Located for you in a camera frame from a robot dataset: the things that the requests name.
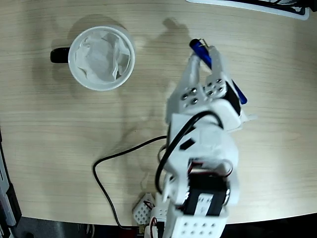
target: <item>wire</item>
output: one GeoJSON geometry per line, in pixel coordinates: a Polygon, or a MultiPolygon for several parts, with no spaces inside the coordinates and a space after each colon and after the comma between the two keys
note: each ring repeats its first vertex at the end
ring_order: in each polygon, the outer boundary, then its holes
{"type": "Polygon", "coordinates": [[[95,180],[96,180],[96,182],[98,183],[98,185],[99,185],[99,187],[101,188],[101,190],[103,191],[104,195],[106,196],[106,198],[107,198],[107,200],[108,200],[108,202],[109,202],[109,205],[110,205],[110,207],[111,207],[111,209],[112,209],[112,213],[113,213],[115,222],[117,223],[117,225],[118,225],[121,229],[130,230],[130,228],[124,228],[124,227],[120,224],[119,219],[118,219],[117,212],[115,211],[115,207],[114,207],[114,205],[113,205],[113,203],[112,203],[112,201],[111,201],[111,198],[109,197],[108,193],[106,192],[105,188],[103,187],[102,183],[100,182],[100,180],[99,180],[99,178],[98,178],[98,176],[97,176],[96,167],[97,167],[98,164],[100,164],[100,163],[103,162],[103,161],[106,161],[106,160],[109,160],[109,159],[112,159],[112,158],[115,158],[115,157],[118,157],[118,156],[121,156],[121,155],[125,155],[125,154],[127,154],[127,153],[132,152],[132,151],[135,151],[135,150],[137,150],[137,149],[140,149],[140,148],[143,147],[143,146],[146,146],[146,145],[148,145],[148,144],[151,144],[151,143],[153,143],[153,142],[155,142],[155,141],[163,140],[163,139],[166,139],[166,138],[167,138],[166,135],[162,135],[162,136],[155,137],[155,138],[153,138],[153,139],[151,139],[151,140],[148,140],[148,141],[146,141],[146,142],[143,142],[143,143],[140,144],[140,145],[137,145],[137,146],[135,146],[135,147],[132,147],[131,149],[128,149],[128,150],[122,151],[122,152],[120,152],[120,153],[117,153],[117,154],[110,155],[110,156],[104,157],[104,158],[102,158],[102,159],[99,159],[99,160],[97,160],[96,162],[94,162],[94,164],[93,164],[93,174],[94,174],[95,180]]]}
{"type": "Polygon", "coordinates": [[[150,210],[152,210],[154,208],[153,203],[151,203],[150,201],[145,200],[143,202],[150,210]]]}
{"type": "Polygon", "coordinates": [[[160,154],[163,150],[166,150],[166,145],[162,145],[162,147],[158,151],[158,162],[160,162],[160,154]]]}
{"type": "Polygon", "coordinates": [[[173,139],[173,141],[171,142],[171,144],[167,147],[159,165],[158,165],[158,169],[157,172],[155,174],[155,186],[157,188],[157,191],[159,193],[162,194],[162,189],[160,188],[159,185],[159,178],[160,175],[163,171],[164,165],[167,162],[167,159],[169,158],[169,156],[171,155],[171,153],[173,152],[173,150],[176,148],[177,144],[180,142],[180,140],[184,137],[184,135],[188,132],[188,130],[190,130],[192,128],[192,126],[199,121],[201,118],[205,117],[205,116],[213,116],[218,123],[218,126],[221,127],[223,129],[223,124],[221,119],[219,118],[219,116],[211,111],[203,111],[200,113],[197,113],[196,115],[192,116],[187,122],[186,124],[183,126],[183,128],[181,128],[181,130],[179,131],[179,133],[175,136],[175,138],[173,139]]]}
{"type": "Polygon", "coordinates": [[[156,217],[152,217],[151,221],[150,221],[150,225],[149,225],[149,228],[150,228],[150,238],[154,238],[153,237],[153,224],[155,223],[155,225],[158,223],[156,217]]]}

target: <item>table surface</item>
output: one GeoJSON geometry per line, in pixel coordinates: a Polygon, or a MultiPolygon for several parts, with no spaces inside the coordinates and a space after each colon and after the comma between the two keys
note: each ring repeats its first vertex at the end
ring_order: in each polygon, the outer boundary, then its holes
{"type": "MultiPolygon", "coordinates": [[[[0,126],[4,155],[26,217],[114,224],[92,163],[166,134],[166,99],[203,37],[228,59],[259,119],[233,133],[241,197],[231,223],[317,212],[317,14],[308,21],[185,0],[2,0],[0,126]],[[50,51],[83,30],[125,27],[137,47],[128,81],[109,92],[79,85],[50,51]]],[[[207,75],[202,69],[202,77],[207,75]]],[[[122,224],[155,192],[163,141],[97,171],[122,224]]]]}

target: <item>black cable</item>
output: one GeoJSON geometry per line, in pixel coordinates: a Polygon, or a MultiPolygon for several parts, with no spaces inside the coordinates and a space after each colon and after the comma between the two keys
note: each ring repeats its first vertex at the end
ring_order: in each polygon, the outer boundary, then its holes
{"type": "Polygon", "coordinates": [[[100,180],[99,180],[99,178],[98,178],[98,176],[97,176],[96,167],[97,167],[98,164],[100,164],[100,163],[103,162],[103,161],[106,161],[106,160],[109,160],[109,159],[112,159],[112,158],[115,158],[115,157],[118,157],[118,156],[121,156],[121,155],[125,155],[125,154],[127,154],[127,153],[132,152],[132,151],[135,151],[135,150],[137,150],[137,149],[140,149],[140,148],[143,147],[143,146],[146,146],[146,145],[148,145],[148,144],[151,144],[151,143],[153,143],[153,142],[155,142],[155,141],[162,140],[162,139],[166,139],[166,138],[167,138],[166,135],[162,135],[162,136],[155,137],[155,138],[153,138],[153,139],[151,139],[151,140],[148,140],[148,141],[146,141],[146,142],[143,142],[142,144],[137,145],[137,146],[135,146],[135,147],[133,147],[133,148],[131,148],[131,149],[128,149],[128,150],[119,152],[119,153],[117,153],[117,154],[110,155],[110,156],[104,157],[104,158],[102,158],[102,159],[99,159],[99,160],[97,160],[97,161],[94,163],[94,165],[93,165],[93,174],[94,174],[94,177],[95,177],[95,179],[96,179],[96,181],[97,181],[99,187],[101,188],[101,190],[103,191],[104,195],[106,196],[106,198],[107,198],[107,200],[108,200],[108,202],[109,202],[109,205],[110,205],[110,207],[111,207],[111,209],[112,209],[112,213],[113,213],[115,222],[117,223],[117,225],[118,225],[121,229],[130,230],[130,228],[124,228],[124,227],[120,224],[119,219],[118,219],[118,216],[117,216],[117,212],[115,211],[115,207],[114,207],[114,205],[113,205],[113,203],[112,203],[112,201],[111,201],[111,198],[109,197],[108,193],[106,192],[105,188],[103,187],[103,185],[101,184],[101,182],[100,182],[100,180]]]}
{"type": "Polygon", "coordinates": [[[179,131],[179,133],[175,136],[175,138],[173,139],[173,141],[170,143],[170,145],[168,145],[159,165],[158,165],[158,169],[157,172],[155,174],[155,186],[157,188],[157,191],[159,193],[162,194],[162,189],[159,186],[159,177],[160,174],[163,171],[164,165],[167,162],[167,159],[169,158],[169,156],[171,155],[171,153],[173,152],[173,150],[176,148],[177,144],[180,142],[180,140],[183,138],[183,136],[187,133],[188,130],[191,129],[191,127],[197,122],[199,121],[201,118],[205,117],[205,116],[213,116],[215,117],[215,119],[218,122],[218,126],[221,127],[223,129],[223,124],[219,118],[219,116],[211,111],[204,111],[204,112],[200,112],[197,113],[196,115],[192,116],[188,122],[186,122],[186,124],[183,126],[183,128],[179,131]]]}

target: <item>screw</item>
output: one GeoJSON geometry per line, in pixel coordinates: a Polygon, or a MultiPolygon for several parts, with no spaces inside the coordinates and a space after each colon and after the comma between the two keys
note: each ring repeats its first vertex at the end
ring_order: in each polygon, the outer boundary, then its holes
{"type": "Polygon", "coordinates": [[[197,102],[198,102],[198,99],[197,98],[193,98],[192,101],[191,101],[191,104],[195,105],[197,102]]]}
{"type": "Polygon", "coordinates": [[[183,101],[186,100],[187,97],[188,97],[188,94],[187,94],[187,93],[184,93],[183,96],[182,96],[182,100],[183,100],[183,101]]]}
{"type": "Polygon", "coordinates": [[[196,95],[196,94],[197,94],[197,89],[196,89],[196,88],[192,88],[192,89],[190,90],[190,94],[191,94],[191,95],[196,95]]]}

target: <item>tissue paper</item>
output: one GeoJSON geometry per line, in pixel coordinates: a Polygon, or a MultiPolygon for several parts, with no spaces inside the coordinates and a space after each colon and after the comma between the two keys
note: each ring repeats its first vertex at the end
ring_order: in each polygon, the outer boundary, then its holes
{"type": "Polygon", "coordinates": [[[93,32],[76,51],[76,66],[97,84],[114,82],[124,74],[129,61],[130,51],[123,39],[108,31],[93,32]]]}

